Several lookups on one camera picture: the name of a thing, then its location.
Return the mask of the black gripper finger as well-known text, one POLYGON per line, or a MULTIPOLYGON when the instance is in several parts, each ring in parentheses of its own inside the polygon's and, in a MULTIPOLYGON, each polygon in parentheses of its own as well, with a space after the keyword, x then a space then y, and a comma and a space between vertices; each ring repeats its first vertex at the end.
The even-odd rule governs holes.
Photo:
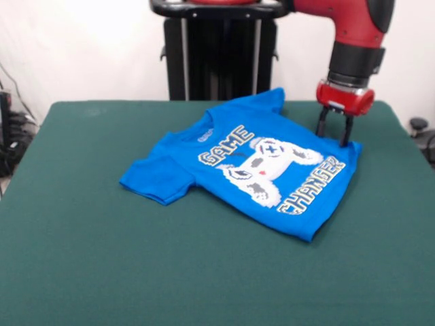
POLYGON ((349 144, 349 138, 353 129, 353 120, 354 117, 352 115, 345 116, 345 129, 340 139, 341 147, 346 147, 349 144))
POLYGON ((327 115, 328 115, 329 111, 330 110, 329 110, 329 108, 327 106, 323 106, 322 111, 320 112, 319 119, 318 119, 318 122, 317 122, 316 131, 315 131, 315 134, 318 137, 323 137, 324 136, 325 127, 326 127, 326 118, 327 118, 327 115))

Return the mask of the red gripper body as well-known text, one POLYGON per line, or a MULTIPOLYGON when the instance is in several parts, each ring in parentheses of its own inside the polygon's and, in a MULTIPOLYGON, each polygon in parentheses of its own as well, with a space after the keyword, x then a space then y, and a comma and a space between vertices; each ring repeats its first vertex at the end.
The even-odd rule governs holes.
POLYGON ((365 115, 375 99, 375 92, 369 88, 350 88, 321 80, 316 90, 317 101, 328 108, 352 116, 365 115))

